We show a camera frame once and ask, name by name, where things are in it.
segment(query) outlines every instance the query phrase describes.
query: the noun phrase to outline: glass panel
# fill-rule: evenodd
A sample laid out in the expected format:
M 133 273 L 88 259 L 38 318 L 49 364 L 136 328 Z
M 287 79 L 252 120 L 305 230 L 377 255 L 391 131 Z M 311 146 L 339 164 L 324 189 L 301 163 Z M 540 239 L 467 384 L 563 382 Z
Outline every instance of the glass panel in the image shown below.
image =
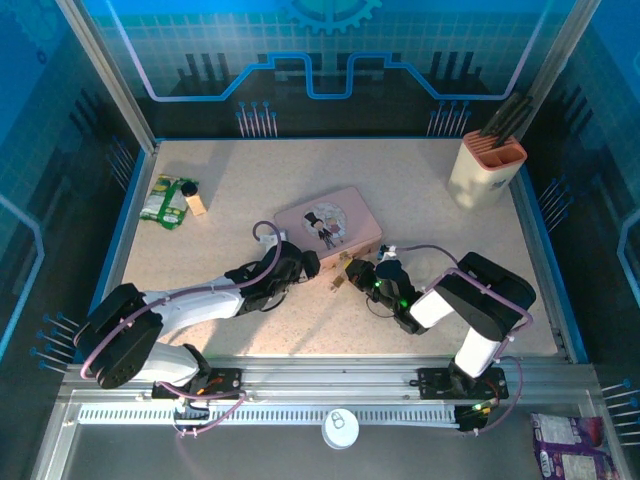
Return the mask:
M 602 2 L 524 139 L 587 352 L 618 366 L 640 360 L 639 16 Z
M 62 378 L 51 368 L 73 354 L 73 326 L 63 320 L 56 332 L 43 316 L 87 314 L 139 147 L 55 2 L 0 2 L 0 65 L 0 414 L 9 435 L 1 468 L 9 479 L 30 476 Z
M 86 0 L 161 137 L 428 135 L 526 91 L 573 0 Z

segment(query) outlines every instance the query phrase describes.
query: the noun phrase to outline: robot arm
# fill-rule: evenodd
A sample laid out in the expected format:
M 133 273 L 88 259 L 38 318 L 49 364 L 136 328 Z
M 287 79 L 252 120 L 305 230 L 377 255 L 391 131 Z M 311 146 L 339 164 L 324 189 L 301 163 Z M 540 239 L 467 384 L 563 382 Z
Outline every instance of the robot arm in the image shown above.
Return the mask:
M 116 388 L 135 378 L 165 381 L 190 393 L 198 391 L 206 385 L 210 371 L 202 355 L 191 345 L 170 346 L 156 340 L 203 321 L 263 310 L 271 299 L 286 295 L 292 284 L 318 274 L 320 264 L 315 252 L 303 253 L 282 241 L 280 256 L 274 263 L 276 250 L 272 247 L 261 261 L 187 289 L 140 292 L 133 284 L 120 285 L 79 327 L 74 344 L 84 358 L 89 358 L 122 319 L 142 312 L 99 349 L 91 362 L 90 371 L 100 386 Z M 272 264 L 274 267 L 266 276 L 252 282 Z
M 454 311 L 469 324 L 469 333 L 449 365 L 452 384 L 464 396 L 513 334 L 533 321 L 526 310 L 536 295 L 524 279 L 476 253 L 467 254 L 457 267 L 424 291 L 411 285 L 393 254 L 386 253 L 377 266 L 353 260 L 346 273 L 359 290 L 389 308 L 407 333 L 421 335 Z M 514 328 L 523 317 L 526 323 Z

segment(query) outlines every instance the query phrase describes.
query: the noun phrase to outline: white round object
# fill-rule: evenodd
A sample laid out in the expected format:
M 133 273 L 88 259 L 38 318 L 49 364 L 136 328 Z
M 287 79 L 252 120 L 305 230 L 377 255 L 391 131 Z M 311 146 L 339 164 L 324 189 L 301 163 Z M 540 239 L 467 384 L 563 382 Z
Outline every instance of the white round object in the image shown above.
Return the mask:
M 331 448 L 343 450 L 353 445 L 358 438 L 360 425 L 349 410 L 331 410 L 322 424 L 322 438 Z

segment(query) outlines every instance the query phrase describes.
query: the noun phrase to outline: black bracket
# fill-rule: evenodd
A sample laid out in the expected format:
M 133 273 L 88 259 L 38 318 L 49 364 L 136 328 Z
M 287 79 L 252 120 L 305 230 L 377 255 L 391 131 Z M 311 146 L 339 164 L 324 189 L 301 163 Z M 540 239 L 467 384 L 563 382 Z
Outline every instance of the black bracket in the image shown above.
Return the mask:
M 419 368 L 418 380 L 411 380 L 409 385 L 419 388 L 421 400 L 491 400 L 495 398 L 496 391 L 501 400 L 509 398 L 507 382 L 501 368 L 487 369 L 466 396 L 455 391 L 448 368 Z
M 205 386 L 198 395 L 213 395 L 217 393 L 233 392 L 242 388 L 242 370 L 239 368 L 211 368 L 211 373 L 207 379 Z M 153 399 L 176 399 L 178 395 L 169 392 L 160 385 L 153 385 L 151 390 L 151 398 Z M 232 400 L 237 400 L 240 395 L 230 395 Z

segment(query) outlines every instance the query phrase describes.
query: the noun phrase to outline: knife block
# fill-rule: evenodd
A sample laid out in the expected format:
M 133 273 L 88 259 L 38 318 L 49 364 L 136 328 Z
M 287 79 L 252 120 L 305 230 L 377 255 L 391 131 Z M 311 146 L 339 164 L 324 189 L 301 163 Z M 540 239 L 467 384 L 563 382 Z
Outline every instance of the knife block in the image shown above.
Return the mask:
M 464 210 L 493 205 L 527 159 L 527 152 L 511 136 L 505 144 L 492 148 L 497 136 L 481 137 L 480 130 L 462 137 L 447 190 Z

